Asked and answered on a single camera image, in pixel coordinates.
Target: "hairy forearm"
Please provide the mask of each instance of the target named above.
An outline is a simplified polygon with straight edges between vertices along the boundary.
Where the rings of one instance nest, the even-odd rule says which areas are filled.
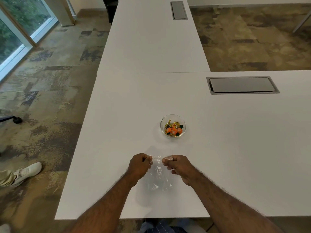
[[[113,233],[126,198],[134,184],[129,175],[120,180],[92,207],[84,212],[67,233]]]
[[[269,219],[229,195],[197,171],[189,182],[221,233],[282,232]]]

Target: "hand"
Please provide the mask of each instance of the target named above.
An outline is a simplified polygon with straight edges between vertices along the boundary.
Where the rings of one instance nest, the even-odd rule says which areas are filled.
[[[130,176],[131,181],[133,181],[133,186],[135,186],[138,180],[146,174],[152,164],[152,156],[148,156],[144,153],[133,156],[125,173]]]
[[[170,159],[163,158],[162,163],[172,170],[173,174],[181,176],[183,182],[190,185],[190,179],[198,173],[198,170],[190,163],[188,158],[183,155],[172,155]]]

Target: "patterned carpet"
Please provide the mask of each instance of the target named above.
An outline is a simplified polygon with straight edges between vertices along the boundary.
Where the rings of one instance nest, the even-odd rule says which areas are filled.
[[[192,15],[212,71],[310,70],[311,24],[291,34],[310,9],[199,8]],[[0,189],[0,220],[12,232],[60,233],[72,222],[54,216],[109,30],[106,12],[80,13],[75,26],[56,26],[0,85],[0,114],[24,120],[0,124],[0,170],[43,163],[21,186]],[[205,230],[212,225],[196,220]],[[287,232],[311,229],[308,217],[272,220]],[[134,232],[141,223],[121,220],[119,231]]]

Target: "metal cover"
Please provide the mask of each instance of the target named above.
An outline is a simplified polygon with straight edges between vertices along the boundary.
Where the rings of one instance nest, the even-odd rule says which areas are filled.
[[[270,77],[206,78],[211,94],[280,93]]]
[[[173,19],[188,19],[182,1],[171,1]]]

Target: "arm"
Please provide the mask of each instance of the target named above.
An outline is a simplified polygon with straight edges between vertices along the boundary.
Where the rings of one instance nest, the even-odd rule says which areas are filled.
[[[65,233],[113,233],[116,231],[126,198],[133,186],[151,168],[152,156],[134,155],[126,173]]]
[[[173,155],[173,160],[162,159],[162,162],[194,189],[221,233],[282,232],[269,219],[215,185],[187,157]]]

